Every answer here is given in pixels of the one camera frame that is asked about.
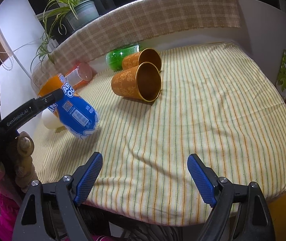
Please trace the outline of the gloved left hand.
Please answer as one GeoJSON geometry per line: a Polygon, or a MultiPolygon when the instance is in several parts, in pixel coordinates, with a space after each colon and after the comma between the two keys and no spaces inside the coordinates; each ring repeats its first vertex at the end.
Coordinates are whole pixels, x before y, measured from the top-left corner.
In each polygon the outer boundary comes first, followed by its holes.
{"type": "Polygon", "coordinates": [[[7,156],[14,165],[14,180],[10,180],[4,164],[0,162],[0,193],[17,203],[22,201],[15,186],[26,193],[33,180],[38,179],[35,167],[32,163],[34,142],[30,135],[23,131],[5,149],[7,156]]]}

